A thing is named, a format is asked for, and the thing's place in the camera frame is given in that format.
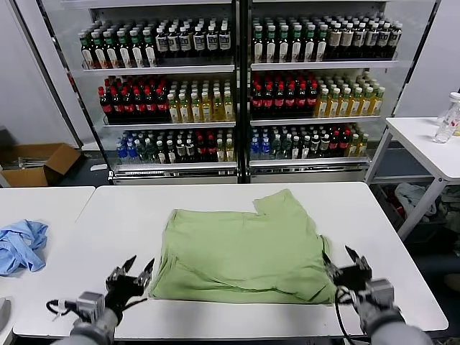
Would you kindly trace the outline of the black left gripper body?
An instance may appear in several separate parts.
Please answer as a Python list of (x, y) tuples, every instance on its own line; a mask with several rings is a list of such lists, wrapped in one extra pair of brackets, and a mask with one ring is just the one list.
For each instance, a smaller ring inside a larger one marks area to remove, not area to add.
[(134, 297), (142, 297), (145, 287), (140, 287), (135, 284), (136, 277), (121, 276), (115, 282), (107, 283), (106, 279), (106, 307), (110, 309), (128, 309), (132, 306), (146, 301), (146, 298), (141, 298), (130, 302)]

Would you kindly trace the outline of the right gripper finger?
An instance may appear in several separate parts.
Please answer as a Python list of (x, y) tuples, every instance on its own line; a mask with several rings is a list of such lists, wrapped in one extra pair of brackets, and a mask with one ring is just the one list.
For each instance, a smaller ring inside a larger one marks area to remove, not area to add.
[(337, 267), (331, 261), (327, 253), (323, 253), (322, 257), (326, 273), (330, 277), (331, 281), (334, 283), (335, 286), (342, 286), (343, 270)]
[(345, 249), (348, 255), (350, 256), (351, 260), (354, 263), (354, 265), (352, 266), (354, 270), (359, 271), (359, 272), (370, 272), (371, 271), (371, 267), (369, 266), (367, 259), (364, 256), (359, 256), (358, 253), (354, 249), (348, 246), (345, 246)]

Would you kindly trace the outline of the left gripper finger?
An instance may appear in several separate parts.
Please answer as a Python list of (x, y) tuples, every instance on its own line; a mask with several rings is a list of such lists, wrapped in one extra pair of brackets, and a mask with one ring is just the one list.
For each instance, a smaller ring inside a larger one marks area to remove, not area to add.
[(107, 283), (109, 284), (115, 282), (119, 277), (125, 276), (131, 269), (136, 258), (137, 256), (134, 255), (133, 257), (129, 258), (122, 266), (115, 267), (111, 274), (107, 277)]
[(135, 279), (134, 282), (136, 285), (142, 288), (146, 288), (149, 285), (150, 280), (152, 279), (152, 271), (154, 268), (154, 264), (155, 264), (155, 259), (152, 258), (147, 263), (143, 271), (139, 274), (139, 276)]

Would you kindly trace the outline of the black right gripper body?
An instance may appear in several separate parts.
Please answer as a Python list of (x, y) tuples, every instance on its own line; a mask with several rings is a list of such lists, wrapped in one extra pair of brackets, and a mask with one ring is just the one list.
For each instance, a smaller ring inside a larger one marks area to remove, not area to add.
[(358, 265), (342, 267), (336, 273), (336, 286), (342, 286), (353, 291), (366, 289), (366, 283), (372, 279), (372, 269)]

